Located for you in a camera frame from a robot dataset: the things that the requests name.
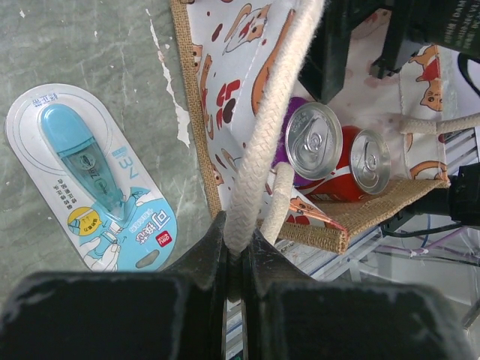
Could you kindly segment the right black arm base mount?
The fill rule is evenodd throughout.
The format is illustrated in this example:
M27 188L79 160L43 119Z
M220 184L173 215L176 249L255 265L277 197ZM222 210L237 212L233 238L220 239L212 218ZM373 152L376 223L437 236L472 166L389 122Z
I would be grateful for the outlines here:
M479 228L479 164L472 163L459 168L450 178L447 188L435 188L396 215L380 224L384 236L412 238L443 233L461 227ZM398 229L416 215L447 216L454 223L413 232Z

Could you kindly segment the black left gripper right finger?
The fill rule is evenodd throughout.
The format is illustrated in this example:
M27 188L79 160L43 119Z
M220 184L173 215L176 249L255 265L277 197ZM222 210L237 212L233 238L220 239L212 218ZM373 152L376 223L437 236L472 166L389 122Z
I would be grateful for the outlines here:
M319 282L260 232L241 255L245 359L473 359L428 286Z

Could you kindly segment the canvas bag with rope handles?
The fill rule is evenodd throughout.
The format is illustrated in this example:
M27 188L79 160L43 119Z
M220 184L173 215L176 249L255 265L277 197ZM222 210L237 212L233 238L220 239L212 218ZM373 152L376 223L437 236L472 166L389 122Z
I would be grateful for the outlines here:
M192 1L170 1L177 36L178 51L181 58L181 66L184 76L184 84L192 120L193 134L201 149L197 150L200 155L207 155L205 127L203 125L203 111L200 106L200 90L197 88L197 80L194 77L193 65L186 65L188 55L186 40L191 40L191 28L187 13L187 3ZM281 133L281 125L286 115L290 94L293 90L294 80L297 80L303 60L305 59L308 46L314 38L326 1L299 1L292 9L295 10L292 20L286 30L286 40L280 41L279 55L274 60L273 75L266 86L266 95L261 91L259 115L255 115L256 123L247 150L243 155L239 167L239 175L235 178L231 206L227 210L226 228L224 241L229 251L234 256L239 254L251 242L252 234L257 225L260 210L261 190L265 190L264 184L267 175L271 173L271 162L277 148ZM448 133L479 126L479 112L448 121L433 122L432 134ZM287 216L287 208L293 189L293 180L285 176L293 175L290 165L280 163L280 169L275 170L275 181L282 178L278 186L274 186L272 208L262 223L262 234L275 243L275 239L281 233L281 227ZM346 230L322 228L311 232L312 235L282 235L286 239L301 242L306 245L317 247L336 254L343 254L349 246L349 236Z

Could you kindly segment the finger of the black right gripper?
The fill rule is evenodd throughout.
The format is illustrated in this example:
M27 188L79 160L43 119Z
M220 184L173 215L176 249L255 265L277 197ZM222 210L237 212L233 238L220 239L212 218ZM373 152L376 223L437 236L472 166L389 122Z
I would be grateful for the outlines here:
M380 8L381 1L332 0L325 3L299 82L315 101L327 104L344 87L353 29Z

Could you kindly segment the red cola can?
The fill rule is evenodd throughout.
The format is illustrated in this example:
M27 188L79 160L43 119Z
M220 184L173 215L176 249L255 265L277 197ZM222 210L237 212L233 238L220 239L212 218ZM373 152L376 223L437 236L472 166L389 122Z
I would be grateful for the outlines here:
M342 127L342 134L336 169L304 189L304 195L313 202L358 202L382 193L389 183L391 157L382 135L352 125Z

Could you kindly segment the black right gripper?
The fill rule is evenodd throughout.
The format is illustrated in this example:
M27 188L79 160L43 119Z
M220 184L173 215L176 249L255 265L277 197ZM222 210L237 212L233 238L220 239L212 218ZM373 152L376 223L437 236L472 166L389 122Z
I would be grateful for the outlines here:
M377 1L376 7L391 12L381 55L370 66L377 79L399 73L426 44L479 57L479 0Z

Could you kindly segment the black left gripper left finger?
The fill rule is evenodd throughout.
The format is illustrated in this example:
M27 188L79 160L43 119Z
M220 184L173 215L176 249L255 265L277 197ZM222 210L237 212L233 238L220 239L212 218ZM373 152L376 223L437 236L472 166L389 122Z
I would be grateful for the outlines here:
M226 215L162 271L38 272L1 313L3 359L223 359Z

